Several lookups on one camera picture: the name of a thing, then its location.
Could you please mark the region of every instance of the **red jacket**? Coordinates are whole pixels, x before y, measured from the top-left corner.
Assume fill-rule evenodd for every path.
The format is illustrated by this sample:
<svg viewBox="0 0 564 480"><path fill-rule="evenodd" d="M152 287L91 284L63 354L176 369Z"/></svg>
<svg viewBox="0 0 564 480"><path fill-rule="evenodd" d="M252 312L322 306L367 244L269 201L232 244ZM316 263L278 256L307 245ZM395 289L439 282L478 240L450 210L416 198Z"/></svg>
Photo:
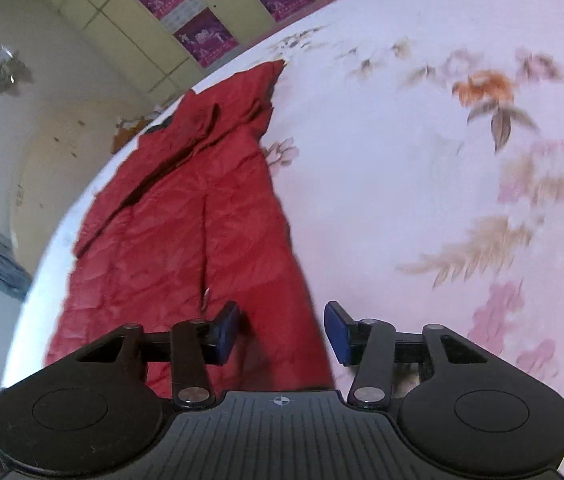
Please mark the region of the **red jacket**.
<svg viewBox="0 0 564 480"><path fill-rule="evenodd" d="M168 126L140 137L84 219L47 363L123 323L166 331L234 300L248 328L229 362L209 367L216 392L332 386L259 146L283 67L264 63L189 91ZM171 396L169 373L165 364L149 367L148 384L163 397Z"/></svg>

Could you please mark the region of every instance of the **wall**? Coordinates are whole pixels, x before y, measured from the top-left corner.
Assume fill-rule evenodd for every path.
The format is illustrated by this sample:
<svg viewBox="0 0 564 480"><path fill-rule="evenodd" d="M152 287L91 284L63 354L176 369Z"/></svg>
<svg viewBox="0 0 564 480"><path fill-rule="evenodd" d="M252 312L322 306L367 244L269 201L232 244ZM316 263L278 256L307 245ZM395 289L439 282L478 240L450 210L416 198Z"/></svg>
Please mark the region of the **wall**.
<svg viewBox="0 0 564 480"><path fill-rule="evenodd" d="M68 208L110 159L111 125L128 109L110 100L39 108L11 216L15 257L30 274Z"/></svg>
<svg viewBox="0 0 564 480"><path fill-rule="evenodd" d="M19 163L37 132L39 110L89 100L127 102L129 113L150 108L145 97L40 0L0 0L0 45L12 44L31 68L20 95L0 95L0 232L10 235L10 202ZM112 136L111 130L102 135Z"/></svg>
<svg viewBox="0 0 564 480"><path fill-rule="evenodd" d="M209 73L137 0L44 1L156 104L183 94ZM275 25L259 0L202 1L242 45Z"/></svg>
<svg viewBox="0 0 564 480"><path fill-rule="evenodd" d="M20 57L33 75L32 83L18 86L18 96L0 95L0 232L10 237L10 211L17 194L21 161L29 158L25 154L31 151L33 137L47 124L49 110L57 110L57 116L61 116L62 110L82 109L88 104L121 103L128 115L133 116L148 111L151 105L41 0L0 0L1 43L20 49ZM100 152L107 151L114 133L114 121L109 122L107 128L92 132L92 135L103 136L102 139L87 143L100 146ZM56 127L66 130L63 124ZM104 164L108 155L100 153L98 156ZM75 159L72 171L78 178L64 182L65 187L71 186L73 196L84 187L83 175L79 174L80 160ZM47 161L39 158L37 162L43 165ZM92 160L87 162L87 171L94 175L97 168L92 167ZM49 219L46 231L52 232L57 219ZM19 311L18 301L0 293L0 383Z"/></svg>

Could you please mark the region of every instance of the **white bedsheet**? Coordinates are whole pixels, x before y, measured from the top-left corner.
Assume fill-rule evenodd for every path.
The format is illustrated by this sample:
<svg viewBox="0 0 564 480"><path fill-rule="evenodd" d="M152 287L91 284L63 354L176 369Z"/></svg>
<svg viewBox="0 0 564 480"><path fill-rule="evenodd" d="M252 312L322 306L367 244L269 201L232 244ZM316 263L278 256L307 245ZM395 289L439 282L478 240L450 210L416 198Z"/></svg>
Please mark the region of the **white bedsheet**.
<svg viewBox="0 0 564 480"><path fill-rule="evenodd" d="M564 0L338 0L195 89L279 58L262 145L292 138L271 169L318 317L337 300L401 332L442 323L564 396ZM60 223L4 386L42 367L82 218L135 146Z"/></svg>

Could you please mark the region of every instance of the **leaf print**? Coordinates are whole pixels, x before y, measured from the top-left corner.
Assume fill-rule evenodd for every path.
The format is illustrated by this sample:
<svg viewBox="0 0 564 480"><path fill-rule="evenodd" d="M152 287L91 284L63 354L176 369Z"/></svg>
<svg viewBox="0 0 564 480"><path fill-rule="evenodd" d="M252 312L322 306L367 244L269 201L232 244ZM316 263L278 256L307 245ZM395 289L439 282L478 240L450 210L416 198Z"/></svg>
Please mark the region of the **leaf print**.
<svg viewBox="0 0 564 480"><path fill-rule="evenodd" d="M351 70L348 75L354 75L358 79L367 79L376 68L380 68L382 66L384 66L382 61L372 61L370 58L364 59L360 63L360 66L355 70Z"/></svg>
<svg viewBox="0 0 564 480"><path fill-rule="evenodd" d="M531 204L544 205L546 202L564 202L564 176L544 176L531 190Z"/></svg>
<svg viewBox="0 0 564 480"><path fill-rule="evenodd" d="M425 77L427 79L434 79L436 77L436 68L431 65L426 65L411 72L401 86L414 86Z"/></svg>
<svg viewBox="0 0 564 480"><path fill-rule="evenodd" d="M529 117L529 115L524 110L521 110L520 108L515 108L514 106L510 106L510 105L504 105L501 106L500 108L501 110L504 110L509 114L511 120L514 123L520 124L521 126L526 126L531 130L539 130L537 124L534 123L533 119L531 119L531 117Z"/></svg>
<svg viewBox="0 0 564 480"><path fill-rule="evenodd" d="M491 118L491 134L495 142L495 153L504 148L511 136L511 116L506 110L499 109Z"/></svg>
<svg viewBox="0 0 564 480"><path fill-rule="evenodd" d="M348 56L357 56L357 47L351 48L350 50L348 50L348 52L335 56L335 59L343 59Z"/></svg>
<svg viewBox="0 0 564 480"><path fill-rule="evenodd" d="M440 269L440 272L438 272L438 275L436 276L436 280L433 282L433 288L442 285L442 283L446 281L446 278L448 277L448 271L450 269L451 266L445 266L442 269Z"/></svg>
<svg viewBox="0 0 564 480"><path fill-rule="evenodd" d="M318 50L319 48L324 48L325 46L327 46L328 43L312 43L312 42L308 42L308 43L304 43L301 48L305 48L306 52L310 52L312 50Z"/></svg>
<svg viewBox="0 0 564 480"><path fill-rule="evenodd" d="M268 163L271 176L275 176L280 168L290 166L300 156L300 149L294 146L293 137L289 137L281 144L274 142L270 148L262 148Z"/></svg>
<svg viewBox="0 0 564 480"><path fill-rule="evenodd" d="M309 28L307 30L303 30L302 32L297 32L296 34L286 36L282 38L280 41L278 41L277 43L270 45L268 47L268 50L271 52L275 52L277 54L277 58L279 58L280 56L283 57L284 54L296 51L297 50L296 47L300 43L302 43L302 46L299 47L300 49L304 48L307 44L310 45L311 42L307 40L309 40L309 38L315 32L322 30L324 27ZM320 43L319 45L316 45L315 48L319 48L324 45L325 43Z"/></svg>
<svg viewBox="0 0 564 480"><path fill-rule="evenodd" d="M451 273L451 280L464 271L464 281L476 270L481 274L491 268L494 274L503 267L510 266L517 249L531 243L533 233L524 226L511 229L507 216L489 216L476 222L468 232L468 241L442 247L438 255L423 254L421 262L398 266L397 270L406 274L437 272L433 288L442 285Z"/></svg>
<svg viewBox="0 0 564 480"><path fill-rule="evenodd" d="M391 50L395 57L398 59L409 59L411 57L411 44L409 38L403 38L402 40L396 41L391 46Z"/></svg>
<svg viewBox="0 0 564 480"><path fill-rule="evenodd" d="M534 185L535 174L536 165L530 155L522 155L508 162L502 170L498 202L517 203L528 195Z"/></svg>
<svg viewBox="0 0 564 480"><path fill-rule="evenodd" d="M486 101L485 103L476 105L469 112L469 116L466 118L466 123L468 124L471 121L473 121L476 117L480 117L482 115L488 114L489 112L492 112L497 107L498 107L498 102L495 100Z"/></svg>

